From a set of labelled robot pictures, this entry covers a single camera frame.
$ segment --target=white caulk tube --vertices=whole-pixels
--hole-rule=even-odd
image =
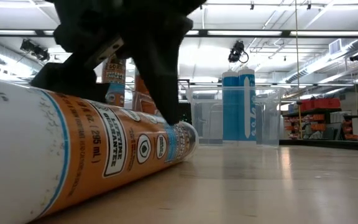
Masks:
[[[0,81],[0,224],[22,224],[187,159],[188,123]]]

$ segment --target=logo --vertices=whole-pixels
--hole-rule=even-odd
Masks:
[[[116,96],[114,95],[114,93],[108,93],[107,94],[107,101],[109,103],[115,103],[116,102]]]
[[[131,110],[127,110],[127,109],[125,109],[125,108],[121,108],[121,111],[122,111],[124,114],[126,114],[128,117],[130,117],[131,119],[133,119],[134,121],[136,121],[136,122],[139,122],[139,121],[140,121],[140,116],[139,116],[137,113],[135,113],[135,112],[133,112],[133,111],[131,111]]]
[[[157,145],[157,150],[156,150],[157,158],[161,159],[165,155],[165,152],[167,151],[167,140],[162,134],[160,134],[157,137],[156,145]]]
[[[150,157],[152,144],[149,137],[142,134],[137,141],[137,161],[143,164]]]

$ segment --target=blue stripe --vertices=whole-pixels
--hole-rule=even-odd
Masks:
[[[57,197],[59,196],[60,190],[63,187],[63,183],[65,181],[66,178],[66,172],[67,172],[67,167],[68,167],[68,158],[69,158],[69,141],[68,141],[68,133],[67,133],[67,128],[66,128],[66,124],[65,124],[65,119],[62,115],[62,112],[60,111],[59,106],[56,104],[55,100],[46,92],[41,91],[51,102],[53,107],[56,109],[57,115],[60,118],[60,122],[62,125],[62,129],[63,129],[63,142],[64,142],[64,150],[65,150],[65,158],[64,158],[64,163],[63,163],[63,169],[62,169],[62,173],[60,174],[60,180],[59,180],[59,184],[56,188],[56,191],[53,195],[53,197],[50,199],[48,205],[45,207],[45,209],[42,211],[42,213],[39,215],[39,217],[41,215],[43,215],[45,212],[48,211],[48,209],[53,205],[53,203],[55,202],[55,200],[57,199]]]
[[[175,154],[176,154],[176,149],[177,149],[177,139],[175,136],[175,132],[173,130],[173,127],[169,126],[169,125],[164,125],[164,129],[167,132],[167,136],[168,136],[168,156],[165,160],[165,162],[170,162],[174,159]]]
[[[124,94],[125,92],[125,85],[118,84],[118,83],[110,83],[109,91],[117,91],[119,93]]]

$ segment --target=blue caulk tube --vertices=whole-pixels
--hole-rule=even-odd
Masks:
[[[239,86],[239,141],[256,144],[255,71],[247,67],[238,72]]]
[[[239,74],[228,70],[222,74],[223,143],[235,144],[239,139]]]

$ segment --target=cable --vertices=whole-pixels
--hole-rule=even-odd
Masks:
[[[299,46],[298,46],[298,2],[295,0],[295,26],[296,26],[296,66],[298,68],[298,72],[296,73],[296,78],[298,79],[298,90],[300,91],[300,81],[299,81]],[[302,118],[301,118],[301,108],[298,107],[298,114],[299,114],[299,126],[302,126]],[[302,129],[300,129],[301,132],[301,139],[303,139],[303,133]]]
[[[242,52],[242,54],[247,56],[247,60],[246,60],[245,62],[242,62],[242,61],[239,59],[239,62],[245,64],[245,63],[247,63],[247,62],[249,61],[249,55],[248,55],[247,52],[245,52],[245,51]]]
[[[27,54],[29,54],[28,52],[25,53],[16,63],[19,63],[25,56],[27,56]]]

